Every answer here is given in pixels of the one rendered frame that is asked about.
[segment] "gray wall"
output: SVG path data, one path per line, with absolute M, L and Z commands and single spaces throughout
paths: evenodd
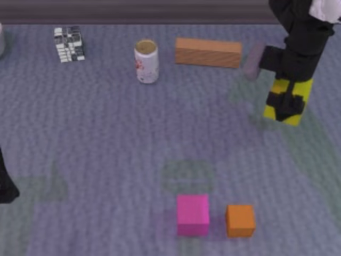
M 0 0 L 2 23 L 276 23 L 268 0 Z

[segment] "yellow block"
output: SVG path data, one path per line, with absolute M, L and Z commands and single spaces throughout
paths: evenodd
M 270 91 L 273 93 L 286 92 L 288 86 L 289 86 L 288 80 L 275 79 Z M 304 108 L 306 107 L 308 103 L 312 86 L 313 86 L 313 79 L 310 79 L 307 82 L 303 82 L 303 83 L 296 83 L 294 85 L 293 95 L 299 95 L 303 97 L 303 101 L 305 102 Z M 291 116 L 285 119 L 283 123 L 297 126 L 301 122 L 303 113 L 300 115 Z M 266 105 L 263 116 L 272 120 L 276 120 L 275 108 Z

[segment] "table surface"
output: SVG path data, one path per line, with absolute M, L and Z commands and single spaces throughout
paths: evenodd
M 175 38 L 283 46 L 279 26 L 81 26 L 86 60 L 59 63 L 54 26 L 8 26 L 0 143 L 21 191 L 0 205 L 0 254 L 336 256 L 341 250 L 341 30 L 299 127 L 262 118 L 274 75 L 176 65 Z M 140 84 L 133 47 L 159 44 Z M 207 237 L 177 237 L 177 194 L 209 195 Z M 228 239 L 227 204 L 252 204 L 252 238 Z

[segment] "wooden block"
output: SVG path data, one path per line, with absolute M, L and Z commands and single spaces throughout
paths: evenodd
M 242 45 L 240 42 L 177 38 L 175 63 L 239 68 Z
M 252 205 L 228 205 L 225 220 L 229 237 L 251 237 L 256 228 Z

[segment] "white object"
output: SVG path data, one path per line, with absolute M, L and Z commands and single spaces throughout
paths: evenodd
M 313 0 L 309 14 L 331 24 L 341 23 L 341 0 Z
M 0 56 L 4 53 L 5 48 L 6 48 L 5 30 L 2 24 L 0 23 Z
M 153 40 L 138 41 L 135 46 L 135 67 L 141 83 L 152 84 L 159 78 L 159 55 Z

